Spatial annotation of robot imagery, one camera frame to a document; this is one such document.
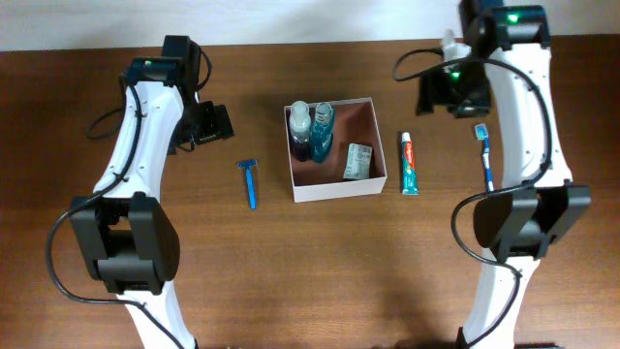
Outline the blue white toothbrush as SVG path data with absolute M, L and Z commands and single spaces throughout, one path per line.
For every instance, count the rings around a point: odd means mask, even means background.
M 493 176 L 490 167 L 490 143 L 487 127 L 484 123 L 475 126 L 475 134 L 479 141 L 482 142 L 481 159 L 484 168 L 485 185 L 488 192 L 494 190 Z

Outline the blue disposable razor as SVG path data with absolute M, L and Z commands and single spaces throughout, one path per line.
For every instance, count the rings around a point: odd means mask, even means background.
M 252 169 L 257 165 L 256 160 L 245 160 L 237 163 L 237 166 L 244 171 L 247 186 L 248 201 L 251 209 L 257 208 L 257 196 L 254 185 Z

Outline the clear purple soap dispenser bottle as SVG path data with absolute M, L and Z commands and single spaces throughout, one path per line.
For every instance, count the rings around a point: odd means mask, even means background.
M 292 153 L 296 160 L 305 162 L 310 159 L 310 135 L 312 119 L 310 109 L 303 101 L 291 105 L 289 128 L 293 142 Z

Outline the Colgate toothpaste tube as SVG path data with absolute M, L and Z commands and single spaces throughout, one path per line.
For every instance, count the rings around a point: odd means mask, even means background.
M 402 194 L 417 196 L 419 194 L 418 178 L 415 169 L 413 142 L 408 132 L 401 134 L 402 150 Z

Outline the teal Listerine mouthwash bottle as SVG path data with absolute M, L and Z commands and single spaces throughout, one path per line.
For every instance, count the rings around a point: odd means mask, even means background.
M 334 109 L 331 104 L 320 103 L 316 106 L 311 132 L 311 150 L 314 162 L 323 163 L 330 152 L 334 121 Z

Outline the green white Dettol soap box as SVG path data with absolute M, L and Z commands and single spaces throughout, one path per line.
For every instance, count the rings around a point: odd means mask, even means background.
M 343 178 L 351 180 L 368 179 L 372 154 L 373 149 L 371 146 L 350 143 Z

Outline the pink cardboard box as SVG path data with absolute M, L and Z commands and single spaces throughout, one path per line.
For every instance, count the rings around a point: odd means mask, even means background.
M 300 162 L 289 156 L 294 201 L 297 203 L 374 195 L 388 179 L 382 140 L 371 98 L 332 101 L 335 108 L 334 141 L 323 163 Z M 369 177 L 344 177 L 352 143 L 372 148 Z

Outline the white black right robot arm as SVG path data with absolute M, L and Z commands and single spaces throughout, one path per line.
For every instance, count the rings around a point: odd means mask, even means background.
M 590 206 L 564 158 L 550 91 L 550 34 L 540 6 L 462 0 L 462 42 L 447 33 L 443 61 L 421 75 L 417 111 L 456 117 L 496 111 L 503 178 L 473 196 L 480 281 L 459 348 L 511 348 L 527 284 L 551 245 Z

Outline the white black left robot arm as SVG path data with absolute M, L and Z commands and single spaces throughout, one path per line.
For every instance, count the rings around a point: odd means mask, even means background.
M 128 308 L 146 348 L 195 348 L 174 290 L 179 237 L 162 209 L 161 183 L 176 150 L 233 136 L 223 105 L 203 102 L 209 60 L 187 36 L 166 36 L 158 57 L 125 70 L 125 107 L 106 170 L 90 198 L 74 198 L 69 217 L 90 277 Z

